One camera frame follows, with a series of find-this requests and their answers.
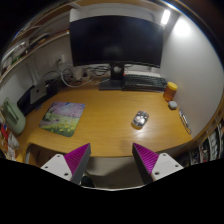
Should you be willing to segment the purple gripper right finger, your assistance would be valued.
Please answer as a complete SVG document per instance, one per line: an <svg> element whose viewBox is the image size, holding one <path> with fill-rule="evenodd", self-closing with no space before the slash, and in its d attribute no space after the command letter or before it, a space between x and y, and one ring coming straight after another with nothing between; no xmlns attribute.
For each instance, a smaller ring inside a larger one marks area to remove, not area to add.
<svg viewBox="0 0 224 224"><path fill-rule="evenodd" d="M132 153L144 184L149 184L182 169L169 154L157 154L137 143L132 145Z"/></svg>

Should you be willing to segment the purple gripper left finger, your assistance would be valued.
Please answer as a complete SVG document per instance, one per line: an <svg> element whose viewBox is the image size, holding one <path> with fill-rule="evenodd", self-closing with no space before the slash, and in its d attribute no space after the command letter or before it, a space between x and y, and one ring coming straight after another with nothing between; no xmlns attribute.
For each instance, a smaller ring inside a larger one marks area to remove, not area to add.
<svg viewBox="0 0 224 224"><path fill-rule="evenodd" d="M42 166L42 169L79 185L90 155L91 145L85 144L66 155L56 154Z"/></svg>

